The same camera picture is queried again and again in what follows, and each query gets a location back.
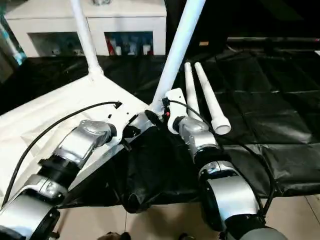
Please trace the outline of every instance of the cable connector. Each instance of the cable connector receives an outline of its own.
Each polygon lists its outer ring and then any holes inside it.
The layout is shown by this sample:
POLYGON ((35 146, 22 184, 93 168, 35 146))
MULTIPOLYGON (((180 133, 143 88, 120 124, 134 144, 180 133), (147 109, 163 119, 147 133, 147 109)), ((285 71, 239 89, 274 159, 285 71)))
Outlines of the cable connector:
POLYGON ((122 105, 122 102, 118 101, 114 104, 115 109, 118 109, 122 105))
POLYGON ((162 103, 163 103, 164 107, 167 108, 170 105, 169 98, 167 98, 167 97, 163 98, 162 103))

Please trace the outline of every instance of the white cabinet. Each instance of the white cabinet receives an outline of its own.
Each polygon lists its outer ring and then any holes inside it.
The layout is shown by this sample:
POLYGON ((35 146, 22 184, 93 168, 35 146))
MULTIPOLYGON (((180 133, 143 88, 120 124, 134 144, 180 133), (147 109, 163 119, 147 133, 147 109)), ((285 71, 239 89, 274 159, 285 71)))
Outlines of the white cabinet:
MULTIPOLYGON (((164 0, 112 0, 97 6, 81 0, 98 55, 166 54, 166 6, 164 0)), ((27 57, 82 55, 69 0, 29 0, 5 18, 27 57)))

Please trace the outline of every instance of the black tarp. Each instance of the black tarp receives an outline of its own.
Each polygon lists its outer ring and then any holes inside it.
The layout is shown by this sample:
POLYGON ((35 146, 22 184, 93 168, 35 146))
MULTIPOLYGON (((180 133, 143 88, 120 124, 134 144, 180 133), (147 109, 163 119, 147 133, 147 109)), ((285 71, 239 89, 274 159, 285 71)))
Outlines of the black tarp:
MULTIPOLYGON (((261 155, 277 184, 277 196, 320 194, 320 56, 315 53, 226 52, 200 60, 236 139, 261 155)), ((105 75, 150 103, 164 57, 100 57, 105 75)), ((28 59, 0 87, 3 114, 87 74, 84 58, 28 59)), ((194 73, 200 112, 209 111, 194 73)), ((181 69, 174 87, 185 90, 181 69)), ((261 197, 267 174, 240 146, 223 142, 232 162, 261 197)), ((178 136, 153 127, 73 191, 69 206, 123 204, 130 212, 152 204, 197 201, 197 173, 178 136)))

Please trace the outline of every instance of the white pvc pipe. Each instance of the white pvc pipe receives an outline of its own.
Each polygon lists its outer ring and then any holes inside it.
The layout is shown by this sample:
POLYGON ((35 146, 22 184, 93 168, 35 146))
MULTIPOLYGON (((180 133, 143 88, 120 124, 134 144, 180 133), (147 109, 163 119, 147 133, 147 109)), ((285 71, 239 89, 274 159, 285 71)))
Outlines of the white pvc pipe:
POLYGON ((187 0, 185 4, 179 26, 176 30, 170 52, 164 65, 160 82, 151 104, 151 108, 156 113, 162 111, 162 99, 165 97, 166 92, 171 90, 174 84, 205 2, 206 0, 187 0))
POLYGON ((89 74, 103 74, 102 68, 100 67, 97 59, 97 53, 90 34, 88 22, 81 8, 80 0, 70 1, 77 25, 79 40, 88 63, 89 74))
MULTIPOLYGON (((184 64, 184 74, 185 74, 185 90, 186 90, 186 103, 193 108, 197 113, 199 113, 199 105, 197 100, 197 93, 195 89, 194 77, 192 75, 192 68, 190 62, 184 64)), ((187 110, 188 115, 191 118, 202 121, 193 111, 187 110)))
POLYGON ((224 135, 230 132, 231 125, 228 118, 225 117, 218 103, 216 95, 209 83, 207 75, 199 62, 195 65, 196 73, 198 74, 201 87, 204 93, 206 104, 208 105, 211 114, 211 124, 214 131, 219 135, 224 135))

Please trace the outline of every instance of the white shelving unit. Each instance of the white shelving unit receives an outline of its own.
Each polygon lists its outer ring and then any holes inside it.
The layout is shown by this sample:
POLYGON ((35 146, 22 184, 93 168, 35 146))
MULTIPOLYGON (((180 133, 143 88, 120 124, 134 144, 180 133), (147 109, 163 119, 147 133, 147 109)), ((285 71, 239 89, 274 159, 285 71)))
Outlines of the white shelving unit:
MULTIPOLYGON (((166 54, 164 0, 113 0, 102 6, 81 0, 81 5, 98 55, 109 55, 105 34, 117 32, 152 32, 153 54, 166 54)), ((5 18, 27 57, 40 56, 41 41, 32 40, 31 34, 77 32, 68 0, 29 0, 5 18)))

